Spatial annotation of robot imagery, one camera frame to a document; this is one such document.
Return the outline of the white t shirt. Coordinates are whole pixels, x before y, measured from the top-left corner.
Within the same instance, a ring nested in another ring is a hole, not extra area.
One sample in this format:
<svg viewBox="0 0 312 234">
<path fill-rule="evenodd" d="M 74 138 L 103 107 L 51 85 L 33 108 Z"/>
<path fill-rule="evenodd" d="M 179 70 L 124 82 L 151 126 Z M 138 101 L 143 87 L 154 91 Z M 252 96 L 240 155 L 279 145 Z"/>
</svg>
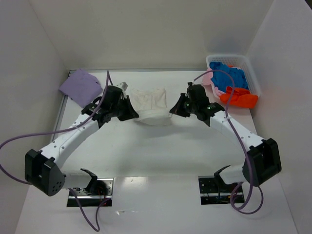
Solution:
<svg viewBox="0 0 312 234">
<path fill-rule="evenodd" d="M 167 108 L 166 90 L 149 91 L 131 90 L 131 103 L 139 117 L 134 121 L 151 126 L 168 126 L 172 124 L 172 114 Z"/>
</svg>

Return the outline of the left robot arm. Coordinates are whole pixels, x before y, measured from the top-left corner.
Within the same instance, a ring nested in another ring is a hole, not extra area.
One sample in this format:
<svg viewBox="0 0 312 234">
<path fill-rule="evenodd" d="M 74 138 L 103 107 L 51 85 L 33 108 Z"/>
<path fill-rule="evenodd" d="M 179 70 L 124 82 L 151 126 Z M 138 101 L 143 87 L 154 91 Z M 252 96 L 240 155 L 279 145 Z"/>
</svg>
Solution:
<svg viewBox="0 0 312 234">
<path fill-rule="evenodd" d="M 126 121 L 139 117 L 126 89 L 125 82 L 109 85 L 103 97 L 96 98 L 81 111 L 71 126 L 73 130 L 59 135 L 39 151 L 28 151 L 25 155 L 26 181 L 48 196 L 54 196 L 62 188 L 82 188 L 92 193 L 98 183 L 94 173 L 84 168 L 78 173 L 66 173 L 61 168 L 80 144 L 112 118 Z"/>
</svg>

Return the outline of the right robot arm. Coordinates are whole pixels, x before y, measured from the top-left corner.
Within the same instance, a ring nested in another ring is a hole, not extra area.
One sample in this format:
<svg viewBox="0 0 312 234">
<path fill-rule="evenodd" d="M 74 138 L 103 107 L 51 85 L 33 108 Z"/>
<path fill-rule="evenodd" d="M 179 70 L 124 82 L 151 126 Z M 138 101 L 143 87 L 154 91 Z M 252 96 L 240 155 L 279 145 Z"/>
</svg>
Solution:
<svg viewBox="0 0 312 234">
<path fill-rule="evenodd" d="M 246 153 L 244 163 L 227 165 L 215 172 L 215 177 L 223 184 L 248 182 L 258 187 L 282 170 L 277 142 L 267 140 L 252 133 L 229 114 L 217 102 L 210 102 L 201 85 L 189 83 L 186 93 L 181 93 L 171 114 L 189 117 L 214 128 Z"/>
</svg>

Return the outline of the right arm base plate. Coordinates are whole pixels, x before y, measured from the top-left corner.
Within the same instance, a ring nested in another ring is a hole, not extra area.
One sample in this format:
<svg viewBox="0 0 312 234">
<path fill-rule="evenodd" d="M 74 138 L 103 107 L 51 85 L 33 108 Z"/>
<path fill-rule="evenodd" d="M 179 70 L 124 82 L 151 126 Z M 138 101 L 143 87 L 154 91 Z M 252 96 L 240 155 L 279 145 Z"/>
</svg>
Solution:
<svg viewBox="0 0 312 234">
<path fill-rule="evenodd" d="M 201 205 L 230 204 L 234 184 L 219 184 L 214 176 L 199 176 L 199 192 Z"/>
</svg>

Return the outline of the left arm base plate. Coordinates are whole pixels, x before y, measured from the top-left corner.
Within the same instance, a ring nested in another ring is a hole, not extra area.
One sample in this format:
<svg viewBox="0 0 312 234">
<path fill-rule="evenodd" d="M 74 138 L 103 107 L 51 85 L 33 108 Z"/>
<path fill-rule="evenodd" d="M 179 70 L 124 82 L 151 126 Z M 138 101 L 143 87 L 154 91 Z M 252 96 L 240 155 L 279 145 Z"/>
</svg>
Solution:
<svg viewBox="0 0 312 234">
<path fill-rule="evenodd" d="M 82 207 L 97 207 L 104 202 L 104 207 L 112 206 L 113 178 L 98 178 L 97 186 L 88 192 L 83 188 L 73 188 Z"/>
</svg>

